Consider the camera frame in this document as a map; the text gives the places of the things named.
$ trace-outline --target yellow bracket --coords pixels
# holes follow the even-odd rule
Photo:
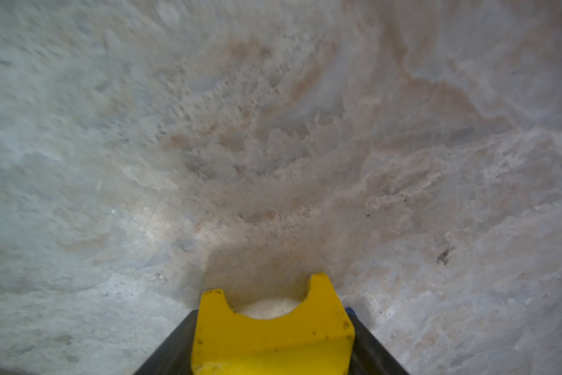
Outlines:
[[[231,310],[222,289],[202,294],[191,353],[195,375],[346,375],[354,327],[331,281],[315,274],[306,299],[275,319]]]

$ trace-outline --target stone surface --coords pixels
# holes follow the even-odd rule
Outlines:
[[[412,374],[562,374],[562,1],[0,1],[0,367],[314,272]]]

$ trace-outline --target yellow metal object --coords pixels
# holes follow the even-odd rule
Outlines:
[[[195,375],[345,375],[354,327],[325,274],[284,316],[259,320],[230,309],[221,289],[202,294],[193,340]]]

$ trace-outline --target yellow plastic part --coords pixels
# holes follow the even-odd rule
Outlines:
[[[191,354],[195,375],[346,375],[354,327],[325,274],[275,319],[234,312],[221,289],[202,294]]]

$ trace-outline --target marble surface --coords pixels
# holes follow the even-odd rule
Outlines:
[[[562,374],[562,1],[0,1],[0,367],[314,272],[412,374]]]

